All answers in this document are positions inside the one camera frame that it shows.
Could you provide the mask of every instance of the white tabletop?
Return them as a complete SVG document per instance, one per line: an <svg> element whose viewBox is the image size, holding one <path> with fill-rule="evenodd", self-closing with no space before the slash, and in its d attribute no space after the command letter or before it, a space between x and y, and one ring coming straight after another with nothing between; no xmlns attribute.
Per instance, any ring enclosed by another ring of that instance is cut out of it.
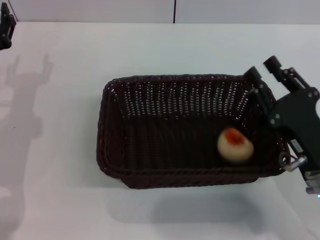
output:
<svg viewBox="0 0 320 240"><path fill-rule="evenodd" d="M243 185L133 190L96 163L118 77L243 74L276 55L320 88L320 25L19 23L0 52L1 240L315 240L298 170Z"/></svg>

